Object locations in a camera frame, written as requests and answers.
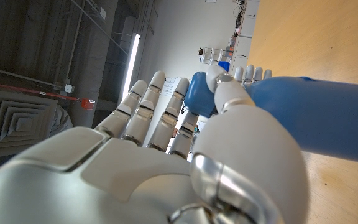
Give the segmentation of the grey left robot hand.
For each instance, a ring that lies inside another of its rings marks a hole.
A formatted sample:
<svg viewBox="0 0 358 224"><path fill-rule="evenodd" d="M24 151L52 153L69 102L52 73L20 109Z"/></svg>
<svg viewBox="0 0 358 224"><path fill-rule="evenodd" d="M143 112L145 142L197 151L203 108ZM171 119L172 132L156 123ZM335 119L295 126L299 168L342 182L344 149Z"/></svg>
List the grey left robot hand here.
<svg viewBox="0 0 358 224"><path fill-rule="evenodd" d="M239 66L234 71L234 79L242 86L252 85L261 80L272 78L273 72L270 69L248 65L246 68Z"/></svg>

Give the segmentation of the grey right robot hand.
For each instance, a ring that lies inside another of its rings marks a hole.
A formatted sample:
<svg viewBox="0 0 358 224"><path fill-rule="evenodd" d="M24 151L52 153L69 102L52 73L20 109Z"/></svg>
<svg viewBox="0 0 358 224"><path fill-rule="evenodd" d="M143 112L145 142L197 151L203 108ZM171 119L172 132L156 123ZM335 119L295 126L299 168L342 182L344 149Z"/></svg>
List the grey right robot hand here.
<svg viewBox="0 0 358 224"><path fill-rule="evenodd" d="M75 127L0 167L0 223L304 223L308 178L293 136L218 66L206 74L218 111L173 133L169 106L148 145L165 75L139 81L135 108Z"/></svg>

